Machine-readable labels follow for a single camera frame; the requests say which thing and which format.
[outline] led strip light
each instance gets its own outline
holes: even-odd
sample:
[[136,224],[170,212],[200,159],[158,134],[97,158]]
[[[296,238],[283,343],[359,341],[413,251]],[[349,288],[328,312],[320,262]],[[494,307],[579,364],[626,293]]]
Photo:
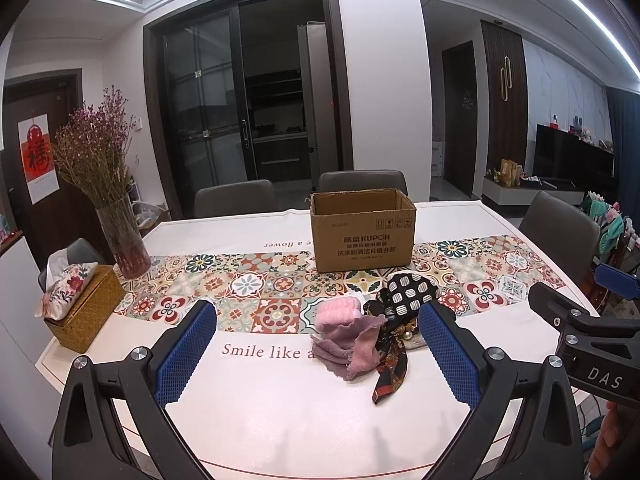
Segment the led strip light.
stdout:
[[604,35],[607,38],[609,38],[609,41],[613,44],[613,46],[616,47],[616,50],[620,54],[622,54],[622,57],[625,58],[625,61],[631,67],[631,70],[633,70],[636,76],[638,77],[638,79],[640,79],[640,70],[638,70],[638,67],[634,64],[633,60],[629,57],[629,54],[626,53],[625,49],[622,48],[622,45],[620,45],[620,42],[616,39],[616,37],[611,33],[611,31],[607,27],[605,27],[604,23],[602,23],[598,19],[598,17],[593,12],[591,12],[580,0],[571,0],[571,1],[582,12],[584,12],[591,19],[593,23],[595,23],[598,26],[598,28],[604,33]]

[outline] television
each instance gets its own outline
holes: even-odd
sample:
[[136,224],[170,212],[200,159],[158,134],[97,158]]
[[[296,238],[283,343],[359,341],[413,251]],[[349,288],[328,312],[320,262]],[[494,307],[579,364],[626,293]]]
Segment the television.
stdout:
[[570,180],[584,191],[594,191],[614,203],[618,180],[613,176],[613,153],[601,150],[577,136],[539,124],[533,175]]

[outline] white tablecloth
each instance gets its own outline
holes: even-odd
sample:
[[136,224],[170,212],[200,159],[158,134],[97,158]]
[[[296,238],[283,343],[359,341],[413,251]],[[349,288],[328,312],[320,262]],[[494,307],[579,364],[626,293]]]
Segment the white tablecloth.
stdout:
[[[415,241],[513,234],[515,227],[480,202],[417,204]],[[308,211],[168,222],[145,238],[152,255],[259,253],[312,250]],[[559,290],[595,312],[569,278],[541,251],[540,257],[567,283]],[[558,333],[527,302],[462,317],[485,347],[499,346],[516,360],[542,362],[553,354]],[[167,329],[161,323],[111,316],[87,354],[96,363],[123,359],[136,346],[152,346]],[[256,345],[263,358],[231,355],[230,346]],[[299,358],[270,358],[277,348]],[[193,452],[217,479],[346,479],[393,476],[419,479],[433,465],[468,413],[458,403],[428,348],[409,354],[406,379],[375,406],[378,375],[350,383],[308,358],[308,335],[218,332],[180,401],[167,406]],[[53,339],[38,370],[62,391],[74,352]],[[586,394],[575,393],[577,402]],[[499,456],[518,412],[508,409],[486,459]],[[118,414],[130,444],[146,452],[122,401]]]

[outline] chair backrest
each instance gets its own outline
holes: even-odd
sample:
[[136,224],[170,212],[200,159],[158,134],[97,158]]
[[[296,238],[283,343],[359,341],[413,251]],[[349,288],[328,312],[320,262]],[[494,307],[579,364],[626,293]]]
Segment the chair backrest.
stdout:
[[[66,258],[71,264],[90,264],[98,262],[99,265],[106,265],[106,261],[102,255],[95,250],[84,238],[78,238],[75,242],[71,242],[66,247]],[[47,267],[38,275],[38,284],[44,292],[47,288]]]
[[269,180],[250,180],[209,187],[196,193],[196,218],[271,213],[278,210],[278,199]]
[[363,189],[399,189],[406,192],[406,180],[397,170],[330,171],[320,175],[318,193],[361,191]]
[[600,228],[587,215],[545,191],[533,199],[519,227],[578,286],[590,268]]

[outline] purple dried flowers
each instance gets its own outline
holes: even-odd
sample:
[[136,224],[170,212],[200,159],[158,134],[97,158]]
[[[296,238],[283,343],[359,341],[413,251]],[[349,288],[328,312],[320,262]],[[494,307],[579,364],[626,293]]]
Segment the purple dried flowers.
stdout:
[[125,163],[131,143],[133,116],[126,117],[127,100],[113,86],[104,90],[102,104],[69,115],[56,132],[52,150],[60,176],[78,187],[97,209],[121,200],[130,173]]

